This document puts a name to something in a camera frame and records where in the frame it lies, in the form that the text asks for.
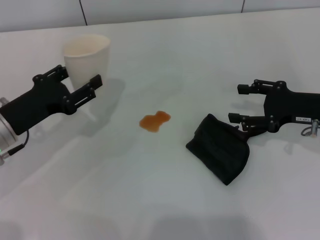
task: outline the spill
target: spill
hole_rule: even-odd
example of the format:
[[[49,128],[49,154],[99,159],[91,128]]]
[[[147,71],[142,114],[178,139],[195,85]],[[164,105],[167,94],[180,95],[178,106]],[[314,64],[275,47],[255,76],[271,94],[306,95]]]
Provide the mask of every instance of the spill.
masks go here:
[[[157,133],[160,126],[168,122],[171,116],[164,111],[157,111],[155,115],[146,115],[139,123],[139,126],[149,132]]]

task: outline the white paper cup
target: white paper cup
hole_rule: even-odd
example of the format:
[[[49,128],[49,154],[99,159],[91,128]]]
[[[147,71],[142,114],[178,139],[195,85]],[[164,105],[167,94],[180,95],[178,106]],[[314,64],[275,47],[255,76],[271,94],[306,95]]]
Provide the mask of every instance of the white paper cup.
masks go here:
[[[110,39],[97,34],[79,36],[63,47],[66,70],[74,90],[100,74],[102,84],[107,79]]]

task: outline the label sticker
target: label sticker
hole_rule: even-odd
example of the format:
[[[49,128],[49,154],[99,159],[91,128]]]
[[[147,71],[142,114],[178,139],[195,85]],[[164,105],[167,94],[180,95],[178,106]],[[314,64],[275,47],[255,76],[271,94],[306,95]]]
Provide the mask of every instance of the label sticker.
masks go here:
[[[299,117],[299,116],[296,116],[295,117],[295,120],[297,122],[307,122],[307,123],[311,123],[311,118],[309,117]]]

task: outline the white wall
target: white wall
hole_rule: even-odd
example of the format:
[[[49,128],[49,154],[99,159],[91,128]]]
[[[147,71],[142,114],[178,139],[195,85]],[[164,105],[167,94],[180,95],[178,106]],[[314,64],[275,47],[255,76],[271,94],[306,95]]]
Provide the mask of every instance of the white wall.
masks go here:
[[[243,0],[81,0],[87,23],[107,24],[240,13]]]
[[[81,25],[79,0],[0,0],[0,32]]]
[[[320,0],[245,0],[243,12],[320,7]]]

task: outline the white tabletop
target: white tabletop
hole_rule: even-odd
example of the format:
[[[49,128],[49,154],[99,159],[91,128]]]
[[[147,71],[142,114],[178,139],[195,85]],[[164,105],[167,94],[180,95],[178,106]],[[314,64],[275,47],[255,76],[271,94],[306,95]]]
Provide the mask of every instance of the white tabletop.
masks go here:
[[[320,138],[300,136],[305,125],[251,138],[229,186],[185,145],[208,113],[263,115],[264,96],[238,84],[320,93],[319,22],[314,8],[1,33],[9,100],[63,65],[79,34],[110,37],[111,62],[95,122],[53,115],[0,167],[0,239],[318,240]],[[172,118],[158,133],[139,127],[159,110]]]

